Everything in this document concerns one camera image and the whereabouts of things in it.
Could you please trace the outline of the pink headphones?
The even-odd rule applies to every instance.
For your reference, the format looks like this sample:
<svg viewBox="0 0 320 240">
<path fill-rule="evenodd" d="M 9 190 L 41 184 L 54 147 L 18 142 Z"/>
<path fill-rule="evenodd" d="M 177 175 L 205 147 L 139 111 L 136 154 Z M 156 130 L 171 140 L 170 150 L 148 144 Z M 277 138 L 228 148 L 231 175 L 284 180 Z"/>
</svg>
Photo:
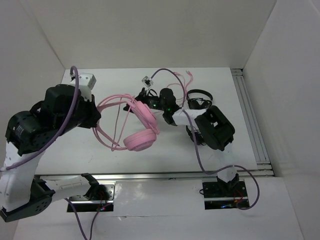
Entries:
<svg viewBox="0 0 320 240">
<path fill-rule="evenodd" d="M 124 111 L 129 104 L 133 111 Z M 155 114 L 134 96 L 122 93 L 110 95 L 97 104 L 102 124 L 93 128 L 97 141 L 114 151 L 140 152 L 151 147 L 160 133 Z"/>
</svg>

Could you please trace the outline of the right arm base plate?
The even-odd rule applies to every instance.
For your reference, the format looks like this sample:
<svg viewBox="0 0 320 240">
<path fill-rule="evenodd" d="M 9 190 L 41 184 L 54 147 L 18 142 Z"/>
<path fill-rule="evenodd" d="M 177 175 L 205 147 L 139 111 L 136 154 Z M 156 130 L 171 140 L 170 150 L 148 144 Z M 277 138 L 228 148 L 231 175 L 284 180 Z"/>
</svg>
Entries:
<svg viewBox="0 0 320 240">
<path fill-rule="evenodd" d="M 218 182 L 203 182 L 199 193 L 204 198 L 205 210 L 237 209 L 250 206 L 244 181 L 240 181 L 229 192 L 223 192 Z"/>
</svg>

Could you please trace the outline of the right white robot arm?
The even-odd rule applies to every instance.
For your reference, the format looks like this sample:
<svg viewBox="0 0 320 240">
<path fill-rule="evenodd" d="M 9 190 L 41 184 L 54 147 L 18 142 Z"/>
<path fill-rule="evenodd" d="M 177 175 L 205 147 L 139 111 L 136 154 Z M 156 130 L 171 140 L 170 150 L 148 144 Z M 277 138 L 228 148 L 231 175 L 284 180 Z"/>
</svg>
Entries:
<svg viewBox="0 0 320 240">
<path fill-rule="evenodd" d="M 188 136 L 195 146 L 195 154 L 203 173 L 217 174 L 218 190 L 223 196 L 230 196 L 236 189 L 239 175 L 235 166 L 227 165 L 215 171 L 206 171 L 200 160 L 198 146 L 206 145 L 212 150 L 223 152 L 234 140 L 235 128 L 222 111 L 213 105 L 213 99 L 203 100 L 202 105 L 193 105 L 198 98 L 187 98 L 188 108 L 177 104 L 174 92 L 163 88 L 159 95 L 150 94 L 145 88 L 135 97 L 138 103 L 145 104 L 152 110 L 162 112 L 164 121 L 171 126 L 185 126 Z"/>
</svg>

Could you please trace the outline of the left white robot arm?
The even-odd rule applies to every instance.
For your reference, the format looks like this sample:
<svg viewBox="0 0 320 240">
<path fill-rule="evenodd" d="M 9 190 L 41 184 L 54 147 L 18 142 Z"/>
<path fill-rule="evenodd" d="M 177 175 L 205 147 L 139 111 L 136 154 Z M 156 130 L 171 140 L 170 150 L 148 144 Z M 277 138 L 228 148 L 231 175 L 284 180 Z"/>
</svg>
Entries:
<svg viewBox="0 0 320 240">
<path fill-rule="evenodd" d="M 30 110 L 13 115 L 7 125 L 6 158 L 0 178 L 0 216 L 13 222 L 36 216 L 52 202 L 72 196 L 97 197 L 98 181 L 89 173 L 64 180 L 35 176 L 40 150 L 58 133 L 73 103 L 75 87 L 59 84 Z"/>
</svg>

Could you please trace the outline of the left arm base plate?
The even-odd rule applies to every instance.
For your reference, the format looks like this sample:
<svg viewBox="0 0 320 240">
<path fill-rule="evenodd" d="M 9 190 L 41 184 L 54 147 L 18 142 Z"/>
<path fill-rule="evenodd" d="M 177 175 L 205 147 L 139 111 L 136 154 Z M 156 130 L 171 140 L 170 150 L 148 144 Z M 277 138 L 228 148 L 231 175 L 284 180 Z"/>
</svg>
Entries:
<svg viewBox="0 0 320 240">
<path fill-rule="evenodd" d="M 101 181 L 99 187 L 89 195 L 75 195 L 68 199 L 78 213 L 114 211 L 115 181 Z"/>
</svg>

